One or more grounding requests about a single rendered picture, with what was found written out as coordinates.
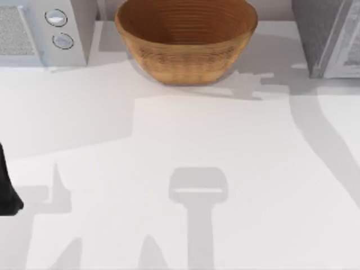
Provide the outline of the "brown woven basket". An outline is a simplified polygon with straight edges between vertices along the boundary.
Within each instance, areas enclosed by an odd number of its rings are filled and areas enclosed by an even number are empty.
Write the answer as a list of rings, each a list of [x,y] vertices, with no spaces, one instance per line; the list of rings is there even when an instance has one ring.
[[[208,84],[238,60],[258,25],[247,0],[126,0],[115,25],[128,51],[163,84]]]

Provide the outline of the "round microwave knob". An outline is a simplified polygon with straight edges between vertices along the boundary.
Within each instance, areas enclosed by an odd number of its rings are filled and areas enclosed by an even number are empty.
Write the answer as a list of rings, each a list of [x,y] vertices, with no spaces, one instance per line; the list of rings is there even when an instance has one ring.
[[[64,11],[59,9],[49,10],[44,13],[46,22],[54,27],[63,27],[68,22],[68,17]]]
[[[69,50],[74,46],[73,38],[66,33],[58,33],[52,36],[52,43],[61,50]]]

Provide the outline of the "pale microwave oven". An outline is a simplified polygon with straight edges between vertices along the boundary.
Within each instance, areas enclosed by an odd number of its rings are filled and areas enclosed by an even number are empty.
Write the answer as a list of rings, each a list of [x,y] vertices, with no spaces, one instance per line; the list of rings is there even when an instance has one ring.
[[[54,27],[44,13],[59,9],[67,24]],[[0,0],[0,68],[87,66],[98,15],[97,0]],[[68,50],[55,47],[52,36],[74,40]]]

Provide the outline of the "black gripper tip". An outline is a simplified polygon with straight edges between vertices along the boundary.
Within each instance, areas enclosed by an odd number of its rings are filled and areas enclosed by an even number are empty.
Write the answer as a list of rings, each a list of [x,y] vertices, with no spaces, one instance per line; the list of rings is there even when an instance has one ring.
[[[24,203],[11,183],[4,150],[0,143],[0,217],[14,216],[23,208]]]

